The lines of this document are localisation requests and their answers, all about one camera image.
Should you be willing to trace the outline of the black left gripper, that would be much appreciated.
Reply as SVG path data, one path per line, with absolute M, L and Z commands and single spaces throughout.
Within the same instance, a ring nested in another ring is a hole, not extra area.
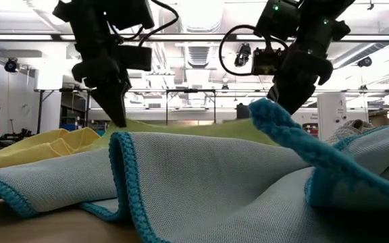
M 130 89 L 128 56 L 125 52 L 79 51 L 81 62 L 72 68 L 75 81 L 83 81 L 87 87 L 96 88 L 91 96 L 118 127 L 126 127 L 124 90 Z M 121 86 L 101 87 L 110 84 Z

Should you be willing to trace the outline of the red tool cart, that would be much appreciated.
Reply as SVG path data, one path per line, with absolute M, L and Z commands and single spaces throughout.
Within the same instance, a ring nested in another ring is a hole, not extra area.
M 317 123 L 305 123 L 302 125 L 303 129 L 314 137 L 318 137 L 319 126 Z

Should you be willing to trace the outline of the white pillar cabinet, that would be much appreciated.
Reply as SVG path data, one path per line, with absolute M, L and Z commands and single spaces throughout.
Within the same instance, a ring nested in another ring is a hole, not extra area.
M 347 119 L 346 97 L 340 92 L 326 92 L 317 96 L 317 116 L 320 140 L 327 140 Z

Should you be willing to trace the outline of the yellow microfiber towel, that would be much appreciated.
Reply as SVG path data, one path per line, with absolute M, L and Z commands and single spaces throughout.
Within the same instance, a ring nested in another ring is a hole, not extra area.
M 90 128 L 51 130 L 0 149 L 0 168 L 63 157 L 79 152 L 100 136 Z

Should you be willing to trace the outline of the ceiling vent grille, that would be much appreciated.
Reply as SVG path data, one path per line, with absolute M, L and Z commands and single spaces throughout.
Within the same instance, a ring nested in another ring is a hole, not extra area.
M 209 65 L 211 47 L 188 46 L 186 48 L 187 62 L 192 68 L 205 68 Z

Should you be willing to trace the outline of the light blue teal-edged towel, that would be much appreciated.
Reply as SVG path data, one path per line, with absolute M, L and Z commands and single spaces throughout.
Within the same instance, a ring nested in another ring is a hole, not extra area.
M 0 169 L 21 217 L 77 205 L 146 243 L 389 243 L 389 126 L 334 145 L 277 103 L 249 106 L 276 144 L 116 132 L 109 146 Z

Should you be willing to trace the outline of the grey microfiber towel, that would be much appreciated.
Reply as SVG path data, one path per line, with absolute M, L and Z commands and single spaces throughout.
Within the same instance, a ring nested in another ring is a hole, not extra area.
M 349 120 L 337 128 L 334 133 L 326 140 L 327 144 L 334 145 L 344 138 L 361 135 L 364 132 L 374 129 L 375 127 L 361 119 Z

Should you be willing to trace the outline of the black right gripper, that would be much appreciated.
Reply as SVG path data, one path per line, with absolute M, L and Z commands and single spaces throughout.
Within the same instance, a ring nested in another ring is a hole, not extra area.
M 269 89 L 267 98 L 287 108 L 290 114 L 295 113 L 315 91 L 314 83 L 304 83 L 294 86 L 291 91 L 285 82 L 292 82 L 286 74 L 309 74 L 319 77 L 319 85 L 326 83 L 333 71 L 330 61 L 302 50 L 274 51 L 278 58 L 278 68 L 273 78 L 273 86 Z

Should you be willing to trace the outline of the green microfiber towel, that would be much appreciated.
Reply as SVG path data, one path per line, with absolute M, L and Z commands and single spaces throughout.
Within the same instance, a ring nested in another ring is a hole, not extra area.
M 204 126 L 186 126 L 171 127 L 146 124 L 141 121 L 126 120 L 126 127 L 117 127 L 113 122 L 110 123 L 107 131 L 100 138 L 91 144 L 77 148 L 74 153 L 94 151 L 109 146 L 109 140 L 114 132 L 159 132 L 168 134 L 183 134 L 195 136 L 210 136 L 219 138 L 237 138 L 277 146 L 270 137 L 260 132 L 254 127 L 251 119 L 240 119 L 227 121 L 222 124 L 211 124 Z

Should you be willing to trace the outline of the silver ceiling air duct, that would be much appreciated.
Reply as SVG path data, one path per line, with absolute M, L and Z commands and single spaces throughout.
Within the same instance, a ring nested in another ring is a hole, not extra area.
M 180 25 L 187 33 L 218 32 L 224 12 L 224 0 L 178 0 Z

